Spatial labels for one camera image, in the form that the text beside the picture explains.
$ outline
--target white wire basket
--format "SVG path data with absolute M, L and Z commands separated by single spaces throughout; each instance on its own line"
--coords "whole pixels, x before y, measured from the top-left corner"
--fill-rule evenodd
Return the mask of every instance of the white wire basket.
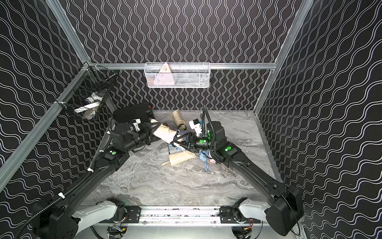
M 208 88 L 209 62 L 167 62 L 171 73 L 159 73 L 165 62 L 146 62 L 144 75 L 150 88 Z

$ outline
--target white wavy line pattern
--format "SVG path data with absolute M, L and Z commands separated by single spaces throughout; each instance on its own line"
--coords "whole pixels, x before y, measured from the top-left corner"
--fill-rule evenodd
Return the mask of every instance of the white wavy line pattern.
M 143 71 L 123 70 L 110 95 L 117 108 L 142 100 L 153 109 L 253 110 L 269 75 L 269 70 L 213 70 L 210 87 L 148 88 Z
M 382 235 L 382 2 L 316 0 L 259 114 L 308 238 Z
M 9 228 L 14 233 L 34 202 L 57 195 L 86 172 L 111 115 L 106 106 L 103 110 L 97 121 L 75 121 L 64 111 L 58 115 L 0 193 L 0 234 Z
M 81 66 L 44 0 L 0 2 L 0 166 Z
M 93 62 L 275 62 L 301 0 L 60 0 Z

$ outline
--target zip tie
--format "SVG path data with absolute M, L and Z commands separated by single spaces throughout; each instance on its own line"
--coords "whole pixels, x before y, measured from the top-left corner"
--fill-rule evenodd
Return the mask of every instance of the zip tie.
M 60 192 L 58 195 L 59 195 L 60 197 L 62 197 L 62 199 L 65 199 L 65 196 L 64 196 L 64 194 L 63 194 L 62 192 Z

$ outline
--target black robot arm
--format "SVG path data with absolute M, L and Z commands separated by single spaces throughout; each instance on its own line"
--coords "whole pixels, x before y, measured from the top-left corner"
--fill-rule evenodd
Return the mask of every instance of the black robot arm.
M 176 135 L 173 143 L 178 143 L 193 153 L 208 150 L 217 163 L 222 163 L 242 175 L 267 198 L 270 208 L 265 210 L 265 214 L 269 225 L 280 235 L 288 234 L 304 214 L 301 191 L 295 186 L 287 187 L 256 166 L 239 147 L 227 141 L 224 128 L 219 121 L 210 120 L 206 107 L 203 108 L 203 116 L 204 114 L 209 120 L 206 135 Z M 178 140 L 182 138 L 185 140 L 179 143 Z
M 279 234 L 285 236 L 303 215 L 301 192 L 295 187 L 286 187 L 276 181 L 263 170 L 252 163 L 248 157 L 235 144 L 227 141 L 224 128 L 220 122 L 211 121 L 206 108 L 209 123 L 199 137 L 195 133 L 187 133 L 178 137 L 175 135 L 173 144 L 179 143 L 185 149 L 197 153 L 199 150 L 209 151 L 210 155 L 226 167 L 242 175 L 253 187 L 261 192 L 270 205 L 265 210 L 266 220 Z M 18 239 L 21 231 L 30 223 L 33 232 L 43 239 L 59 239 L 72 231 L 73 236 L 78 230 L 78 218 L 72 217 L 78 205 L 109 175 L 118 170 L 129 158 L 129 151 L 136 150 L 144 145 L 158 140 L 153 135 L 160 123 L 141 123 L 140 131 L 133 132 L 128 124 L 119 124 L 111 135 L 113 145 L 105 152 L 99 154 L 89 167 L 89 172 L 78 179 L 73 185 L 49 201 L 40 200 L 34 207 L 33 215 L 20 226 L 15 238 Z

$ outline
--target marble floor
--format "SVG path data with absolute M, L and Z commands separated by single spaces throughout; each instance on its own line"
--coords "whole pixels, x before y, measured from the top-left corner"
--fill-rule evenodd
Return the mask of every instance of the marble floor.
M 155 111 L 156 119 L 175 128 L 172 111 Z M 200 111 L 181 111 L 185 121 L 200 118 Z M 274 177 L 251 111 L 210 111 L 211 120 L 219 120 L 229 141 L 247 157 Z M 221 164 L 209 163 L 204 169 L 199 158 L 171 166 L 168 144 L 162 140 L 136 153 L 114 174 L 104 180 L 82 203 L 94 205 L 116 197 L 127 205 L 232 205 L 241 197 L 265 201 L 243 177 Z

